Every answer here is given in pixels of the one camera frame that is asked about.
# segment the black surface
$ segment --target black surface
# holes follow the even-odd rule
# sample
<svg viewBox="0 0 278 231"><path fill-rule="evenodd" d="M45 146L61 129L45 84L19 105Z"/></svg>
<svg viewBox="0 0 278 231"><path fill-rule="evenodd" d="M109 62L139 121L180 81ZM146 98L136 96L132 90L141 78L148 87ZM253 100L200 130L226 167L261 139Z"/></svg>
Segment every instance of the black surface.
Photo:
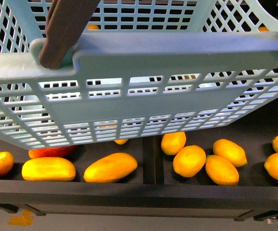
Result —
<svg viewBox="0 0 278 231"><path fill-rule="evenodd" d="M278 135L278 99L244 116L232 124L186 133L186 145L198 145L206 154L213 154L213 143L218 139L231 140L244 148L248 164L238 167L239 186L278 186L264 169L264 162L275 151L272 140ZM164 155L164 183L215 185L202 170L192 178L184 178L173 171L172 156Z"/></svg>

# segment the basket grid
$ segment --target basket grid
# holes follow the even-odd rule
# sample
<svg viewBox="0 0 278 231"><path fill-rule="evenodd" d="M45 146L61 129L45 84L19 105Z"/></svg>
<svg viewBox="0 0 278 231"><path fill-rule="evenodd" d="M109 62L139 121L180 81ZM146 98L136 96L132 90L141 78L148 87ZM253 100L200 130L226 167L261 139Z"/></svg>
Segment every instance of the basket grid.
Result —
<svg viewBox="0 0 278 231"><path fill-rule="evenodd" d="M25 0L39 37L45 37L45 20L51 0ZM84 32L242 32L269 24L248 0L215 0L204 20L205 0L102 0ZM0 0L0 52L26 52L33 39L23 15L14 15L12 0ZM93 102L153 95L190 94L224 90L242 93L224 108L189 110L153 116L122 117L89 122L63 122L51 106L61 102ZM65 76L0 81L0 135L26 149L111 141L214 128L230 124L278 96L278 67L251 70L196 72L171 76L88 77Z"/></svg>
<svg viewBox="0 0 278 231"><path fill-rule="evenodd" d="M0 84L0 93L4 93L4 96L0 95L0 131L12 139L20 140L20 143L27 147L41 148L46 146L44 143L48 146L60 146L165 134L178 130L212 128L231 123L278 94L278 68L183 74L174 75L168 79L163 76L133 77L128 81L117 78L113 81L114 87L108 83L109 79L87 79L84 87L80 86L81 83L76 80L60 81L59 79L42 81L38 83L38 86L29 81ZM120 90L123 84L128 84L128 92L125 94L130 96L145 93L144 91L132 92L133 85L138 85L138 89L143 89L142 84L145 86L151 84L151 89L157 89L153 92L155 95L177 92L176 89L168 90L169 87L178 88L181 92L190 91L191 88L209 90L244 87L246 91L226 108L64 124L63 127L57 126L50 112L42 106L43 101L47 101L48 104L59 100L81 101L83 95L90 97L91 100L94 97L123 97L124 92ZM34 95L33 88L42 89L42 95ZM116 89L121 93L115 95ZM109 92L109 94L91 96L91 92Z"/></svg>
<svg viewBox="0 0 278 231"><path fill-rule="evenodd" d="M0 53L26 52L29 50L29 42L15 15L0 0Z"/></svg>

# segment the black shelf edge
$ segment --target black shelf edge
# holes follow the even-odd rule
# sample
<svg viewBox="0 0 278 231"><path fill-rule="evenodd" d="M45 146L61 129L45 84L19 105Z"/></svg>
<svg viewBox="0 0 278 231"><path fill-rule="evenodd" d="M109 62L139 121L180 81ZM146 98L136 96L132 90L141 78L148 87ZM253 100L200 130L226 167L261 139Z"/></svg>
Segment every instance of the black shelf edge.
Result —
<svg viewBox="0 0 278 231"><path fill-rule="evenodd" d="M0 204L278 210L278 187L0 180Z"/></svg>

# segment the plastic basket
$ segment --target plastic basket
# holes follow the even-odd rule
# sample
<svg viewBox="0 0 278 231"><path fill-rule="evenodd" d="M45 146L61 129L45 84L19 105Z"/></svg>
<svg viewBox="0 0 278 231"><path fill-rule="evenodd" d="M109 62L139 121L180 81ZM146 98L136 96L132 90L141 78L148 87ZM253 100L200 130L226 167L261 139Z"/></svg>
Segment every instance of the plastic basket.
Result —
<svg viewBox="0 0 278 231"><path fill-rule="evenodd" d="M35 149L214 128L278 97L278 21L255 0L102 0L89 22L100 29L58 70L34 61L42 40L30 46L49 7L0 0L1 140Z"/></svg>

